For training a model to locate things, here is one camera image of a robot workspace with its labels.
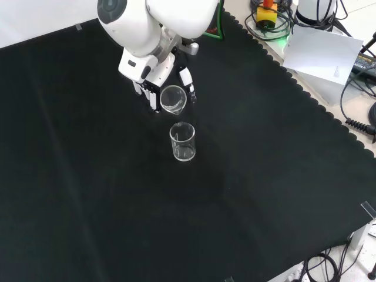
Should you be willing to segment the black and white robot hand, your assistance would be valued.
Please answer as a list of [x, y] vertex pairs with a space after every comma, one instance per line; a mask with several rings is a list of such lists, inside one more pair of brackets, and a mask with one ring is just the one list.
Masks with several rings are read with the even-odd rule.
[[144, 96], [151, 112], [173, 113], [178, 106], [197, 101], [187, 55], [174, 47], [163, 62], [154, 55], [138, 58], [124, 50], [119, 72], [130, 79], [138, 96]]

